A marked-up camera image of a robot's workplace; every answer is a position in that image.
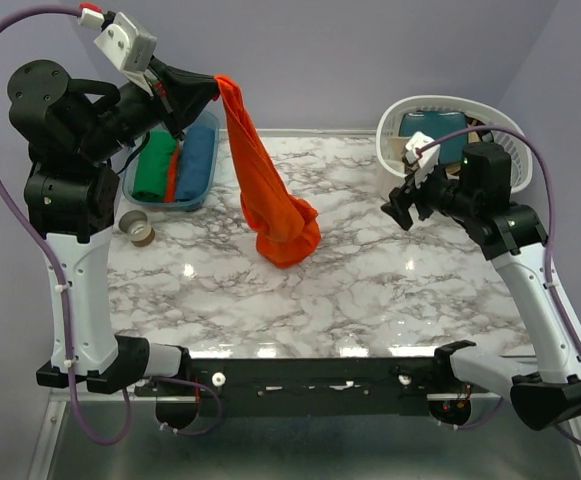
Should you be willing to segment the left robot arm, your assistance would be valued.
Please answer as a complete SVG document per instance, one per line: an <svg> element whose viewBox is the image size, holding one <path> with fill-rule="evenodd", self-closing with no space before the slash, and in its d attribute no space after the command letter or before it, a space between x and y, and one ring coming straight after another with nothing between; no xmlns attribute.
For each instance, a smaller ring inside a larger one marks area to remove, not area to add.
<svg viewBox="0 0 581 480"><path fill-rule="evenodd" d="M120 178L110 161L157 126L181 138L218 97L216 80L152 59L146 88L119 87L35 60L11 76L7 93L10 122L29 144L24 200L53 292L53 353L37 382L111 394L157 377L167 393L184 393L192 380L187 349L112 329L107 261Z"/></svg>

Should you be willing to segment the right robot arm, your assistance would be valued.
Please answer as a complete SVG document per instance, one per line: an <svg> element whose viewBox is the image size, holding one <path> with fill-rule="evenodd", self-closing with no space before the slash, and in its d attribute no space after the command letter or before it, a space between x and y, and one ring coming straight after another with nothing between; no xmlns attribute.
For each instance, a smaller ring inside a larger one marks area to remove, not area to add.
<svg viewBox="0 0 581 480"><path fill-rule="evenodd" d="M430 138L411 138L403 152L409 173L382 211L404 230L438 212L464 228L511 293L536 355L535 366L493 355L471 341L436 349L430 379L450 392L476 384L510 402L520 420L539 431L581 415L581 326L565 322L565 300L556 301L554 264L546 260L548 236L536 212L511 200L511 157L490 142L462 149L456 179L439 164Z"/></svg>

